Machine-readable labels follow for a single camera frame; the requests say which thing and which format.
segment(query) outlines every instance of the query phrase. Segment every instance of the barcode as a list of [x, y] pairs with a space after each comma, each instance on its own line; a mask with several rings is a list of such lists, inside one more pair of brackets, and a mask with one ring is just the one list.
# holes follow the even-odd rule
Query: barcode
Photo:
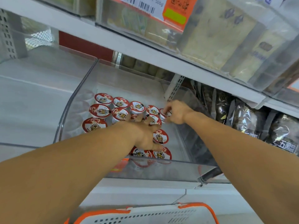
[[150, 5], [148, 5], [142, 1], [139, 2], [139, 8], [143, 9], [144, 11], [149, 12], [150, 14], [153, 14], [155, 11], [154, 7], [151, 7]]
[[129, 3], [131, 3], [131, 4], [135, 4], [135, 0], [128, 0], [129, 1]]

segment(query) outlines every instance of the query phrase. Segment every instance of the person's right arm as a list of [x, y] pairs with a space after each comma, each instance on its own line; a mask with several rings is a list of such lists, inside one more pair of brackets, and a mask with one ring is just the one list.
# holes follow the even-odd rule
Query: person's right arm
[[299, 223], [299, 158], [172, 101], [169, 121], [192, 127], [265, 224]]

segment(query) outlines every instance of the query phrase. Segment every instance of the person's right hand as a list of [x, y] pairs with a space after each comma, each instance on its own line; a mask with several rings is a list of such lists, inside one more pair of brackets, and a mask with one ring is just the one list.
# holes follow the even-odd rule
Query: person's right hand
[[185, 123], [185, 116], [190, 112], [194, 112], [188, 105], [182, 101], [174, 100], [168, 102], [163, 110], [164, 114], [168, 111], [171, 112], [171, 116], [166, 118], [167, 122], [173, 122], [175, 124]]

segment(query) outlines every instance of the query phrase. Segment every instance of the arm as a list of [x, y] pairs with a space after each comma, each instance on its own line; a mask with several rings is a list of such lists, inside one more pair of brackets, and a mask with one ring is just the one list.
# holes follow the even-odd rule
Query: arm
[[64, 223], [134, 145], [161, 149], [149, 121], [118, 122], [1, 162], [0, 223]]
[[298, 223], [299, 158], [190, 109], [168, 103], [169, 121], [191, 126], [265, 224]]

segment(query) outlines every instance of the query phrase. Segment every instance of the hand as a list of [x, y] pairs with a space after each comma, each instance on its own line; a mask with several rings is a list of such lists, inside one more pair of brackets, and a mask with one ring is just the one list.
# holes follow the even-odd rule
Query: hand
[[186, 123], [185, 116], [191, 112], [194, 112], [188, 105], [178, 100], [168, 102], [163, 112], [166, 114], [170, 110], [172, 110], [172, 115], [166, 118], [166, 122], [173, 122], [175, 124]]
[[132, 127], [135, 136], [135, 146], [143, 150], [162, 151], [163, 145], [153, 142], [153, 133], [160, 129], [161, 126], [157, 124], [149, 125], [152, 117], [148, 117], [146, 120], [143, 120], [142, 117], [143, 115], [140, 114], [136, 119], [131, 120], [131, 115], [128, 114], [125, 122], [123, 122], [123, 124], [129, 124]]

